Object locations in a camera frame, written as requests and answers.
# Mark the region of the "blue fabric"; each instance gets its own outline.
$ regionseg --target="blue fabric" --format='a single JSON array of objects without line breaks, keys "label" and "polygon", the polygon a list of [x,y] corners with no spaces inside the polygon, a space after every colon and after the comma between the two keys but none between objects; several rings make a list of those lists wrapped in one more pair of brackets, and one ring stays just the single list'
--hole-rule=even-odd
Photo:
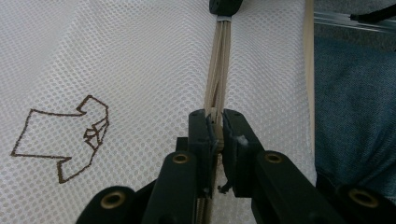
[{"label": "blue fabric", "polygon": [[315,38],[316,167],[396,203],[396,53]]}]

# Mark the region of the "screw hole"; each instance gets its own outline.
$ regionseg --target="screw hole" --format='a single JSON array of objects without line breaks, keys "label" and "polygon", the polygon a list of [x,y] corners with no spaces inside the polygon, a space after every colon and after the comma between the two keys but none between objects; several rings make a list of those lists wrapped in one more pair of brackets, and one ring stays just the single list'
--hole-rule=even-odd
[{"label": "screw hole", "polygon": [[187,161],[189,161],[189,157],[184,154],[177,154],[176,156],[173,157],[172,160],[174,163],[182,164],[182,163],[186,163]]},{"label": "screw hole", "polygon": [[158,221],[159,224],[176,224],[177,220],[174,216],[172,215],[164,215],[160,217],[160,220]]},{"label": "screw hole", "polygon": [[282,162],[282,158],[276,155],[275,153],[265,154],[265,159],[271,163],[280,163]]},{"label": "screw hole", "polygon": [[108,193],[102,198],[101,206],[105,209],[113,209],[125,202],[125,193],[119,190]]},{"label": "screw hole", "polygon": [[348,193],[355,203],[365,207],[375,208],[378,207],[378,200],[365,190],[352,189]]}]

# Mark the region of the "brown stitched outline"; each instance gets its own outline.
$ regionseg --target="brown stitched outline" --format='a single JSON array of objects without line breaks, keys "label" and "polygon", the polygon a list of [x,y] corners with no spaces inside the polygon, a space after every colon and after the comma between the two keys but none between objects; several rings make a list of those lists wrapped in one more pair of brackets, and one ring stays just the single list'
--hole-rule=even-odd
[{"label": "brown stitched outline", "polygon": [[[84,136],[83,136],[83,138],[86,138],[85,143],[87,143],[88,145],[90,145],[90,146],[92,147],[92,149],[93,149],[93,153],[92,153],[92,156],[91,156],[91,159],[90,159],[90,163],[89,163],[87,166],[85,166],[84,168],[82,168],[80,171],[78,171],[78,172],[75,173],[74,175],[71,175],[71,176],[68,177],[67,179],[64,179],[64,174],[63,174],[63,172],[62,172],[62,164],[65,163],[65,162],[67,162],[67,161],[70,161],[70,160],[72,159],[72,157],[24,155],[24,154],[18,154],[18,153],[16,153],[16,150],[17,150],[17,148],[18,148],[18,146],[19,146],[19,144],[20,144],[20,141],[22,140],[22,137],[23,137],[24,133],[26,132],[26,129],[27,129],[27,126],[28,126],[28,123],[29,123],[29,119],[30,119],[30,117],[32,116],[32,113],[33,113],[33,112],[40,113],[40,114],[45,114],[45,115],[57,116],[57,117],[81,117],[81,116],[84,116],[85,114],[87,114],[87,112],[82,111],[81,108],[82,108],[82,107],[87,103],[87,101],[90,100],[90,99],[93,99],[94,101],[96,101],[97,103],[99,103],[99,104],[101,104],[101,105],[103,105],[103,106],[105,107],[105,109],[106,109],[106,116],[105,116],[104,119],[101,119],[100,121],[94,123],[94,124],[92,125],[92,129],[89,129],[91,132],[94,131],[94,134],[87,135],[87,131],[88,131],[88,130],[87,130],[87,131],[85,132]],[[97,149],[99,148],[99,146],[102,145],[103,139],[105,138],[105,135],[106,135],[106,132],[107,132],[107,127],[108,127],[108,125],[109,125],[110,123],[109,123],[109,121],[108,121],[108,106],[107,106],[106,104],[104,104],[103,102],[99,101],[98,99],[94,98],[94,97],[91,96],[91,95],[88,95],[87,97],[85,97],[85,99],[84,99],[84,100],[81,102],[81,104],[76,108],[76,110],[77,110],[80,114],[76,114],[76,115],[75,115],[75,114],[57,114],[57,113],[50,113],[50,112],[40,111],[40,110],[36,110],[36,109],[31,109],[30,112],[29,112],[29,115],[28,115],[27,118],[26,118],[23,131],[22,131],[20,137],[18,138],[17,142],[15,143],[15,147],[14,147],[14,149],[12,150],[10,156],[13,156],[13,157],[34,157],[34,158],[44,158],[44,159],[62,159],[61,161],[58,161],[58,162],[56,163],[56,164],[57,164],[56,166],[57,166],[57,169],[58,169],[58,178],[59,178],[59,183],[60,183],[60,184],[63,184],[63,183],[65,183],[65,182],[69,181],[70,179],[76,177],[77,175],[81,174],[81,172],[83,172],[85,169],[87,169],[88,167],[91,166],[93,157],[95,156],[96,151],[97,151]],[[105,122],[105,124],[102,125],[102,126],[100,127],[99,130],[97,130],[96,125],[100,124],[100,123],[103,122],[103,121]],[[99,138],[99,132],[101,132],[103,129],[105,129],[104,132],[103,132],[103,136],[102,136],[101,138]],[[96,136],[97,142],[98,142],[97,147],[94,147],[94,146],[91,144],[91,142],[90,142],[95,136]]]}]

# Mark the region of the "white mesh fabric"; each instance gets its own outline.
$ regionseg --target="white mesh fabric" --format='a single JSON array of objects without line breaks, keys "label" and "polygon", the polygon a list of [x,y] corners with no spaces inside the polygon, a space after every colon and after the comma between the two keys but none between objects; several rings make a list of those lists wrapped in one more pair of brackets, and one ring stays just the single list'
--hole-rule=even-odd
[{"label": "white mesh fabric", "polygon": [[0,223],[73,223],[100,190],[142,188],[204,105],[207,1],[4,1],[0,22]]},{"label": "white mesh fabric", "polygon": [[[303,20],[303,0],[243,2],[232,21],[224,107],[241,112],[266,150],[286,154],[315,183]],[[223,172],[217,181],[226,183]],[[216,194],[212,223],[255,223],[250,200]]]},{"label": "white mesh fabric", "polygon": [[[73,223],[100,190],[154,179],[187,136],[188,114],[204,105],[216,25],[208,1],[1,5],[0,223]],[[302,0],[244,1],[232,21],[225,107],[314,181],[303,16]],[[90,95],[108,107],[108,123],[100,103],[79,109]],[[28,117],[31,109],[40,112]],[[74,155],[75,165],[57,165]],[[249,200],[215,196],[212,223],[249,222]]]}]

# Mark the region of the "embroidered shape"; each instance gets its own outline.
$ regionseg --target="embroidered shape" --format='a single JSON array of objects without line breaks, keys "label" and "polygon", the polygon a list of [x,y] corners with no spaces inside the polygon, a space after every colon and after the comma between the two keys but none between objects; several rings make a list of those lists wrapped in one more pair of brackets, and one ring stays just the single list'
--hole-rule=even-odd
[{"label": "embroidered shape", "polygon": [[76,110],[57,114],[31,109],[11,156],[58,160],[60,184],[81,174],[103,144],[108,106],[89,95]]}]

